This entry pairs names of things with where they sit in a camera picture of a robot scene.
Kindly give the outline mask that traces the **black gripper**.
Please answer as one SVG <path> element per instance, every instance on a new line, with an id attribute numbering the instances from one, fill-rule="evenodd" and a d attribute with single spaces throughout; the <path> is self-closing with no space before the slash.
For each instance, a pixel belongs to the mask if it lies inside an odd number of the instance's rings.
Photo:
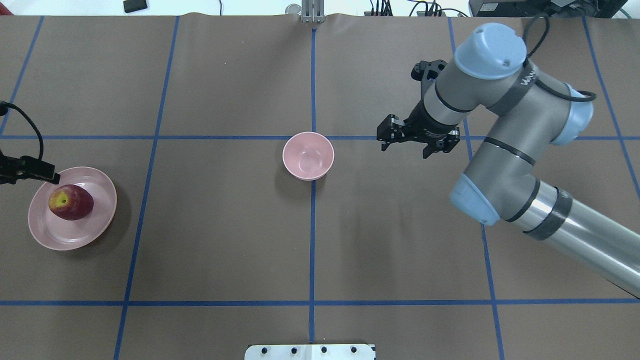
<path id="1" fill-rule="evenodd" d="M 388 114 L 376 128 L 376 139 L 381 142 L 382 152 L 391 144 L 425 144 L 422 158 L 426 160 L 434 153 L 450 153 L 460 142 L 460 128 L 435 120 L 427 112 L 425 104 L 419 102 L 404 120 L 395 114 Z"/>

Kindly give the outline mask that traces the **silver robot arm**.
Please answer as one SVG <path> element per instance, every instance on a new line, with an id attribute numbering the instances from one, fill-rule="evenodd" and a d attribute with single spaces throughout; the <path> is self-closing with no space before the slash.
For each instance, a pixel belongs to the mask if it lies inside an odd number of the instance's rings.
<path id="1" fill-rule="evenodd" d="M 450 202 L 485 226 L 513 224 L 639 296 L 639 235 L 531 173 L 547 146 L 567 145 L 586 129 L 594 93 L 541 71 L 525 36 L 494 22 L 475 28 L 450 62 L 420 61 L 411 77 L 420 82 L 419 101 L 406 119 L 389 114 L 377 126 L 382 151 L 418 142 L 425 144 L 423 158 L 449 153 L 460 140 L 462 120 L 485 107 L 496 122 L 459 176 Z"/>

